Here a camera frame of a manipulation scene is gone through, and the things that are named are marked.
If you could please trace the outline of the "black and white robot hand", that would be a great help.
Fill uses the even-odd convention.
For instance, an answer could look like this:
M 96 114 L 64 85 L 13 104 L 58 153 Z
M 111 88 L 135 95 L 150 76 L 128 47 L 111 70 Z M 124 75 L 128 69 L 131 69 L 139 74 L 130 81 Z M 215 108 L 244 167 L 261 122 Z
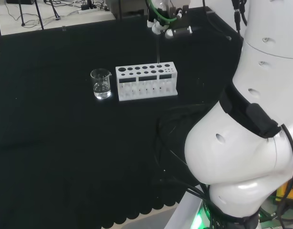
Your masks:
M 189 36 L 193 33 L 189 20 L 190 1 L 146 0 L 148 9 L 147 27 L 156 35 L 167 39 Z

